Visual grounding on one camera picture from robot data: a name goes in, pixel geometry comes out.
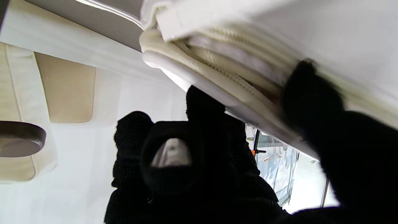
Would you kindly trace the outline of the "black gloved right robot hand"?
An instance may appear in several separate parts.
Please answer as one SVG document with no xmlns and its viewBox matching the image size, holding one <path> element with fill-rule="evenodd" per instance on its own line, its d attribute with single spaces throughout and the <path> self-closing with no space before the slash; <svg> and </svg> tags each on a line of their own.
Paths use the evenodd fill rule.
<svg viewBox="0 0 398 224">
<path fill-rule="evenodd" d="M 297 64 L 280 106 L 319 155 L 338 207 L 287 213 L 260 177 L 245 124 L 194 86 L 186 104 L 188 121 L 154 123 L 141 111 L 118 121 L 105 223 L 397 223 L 397 129 L 346 110 L 310 61 Z"/>
</svg>

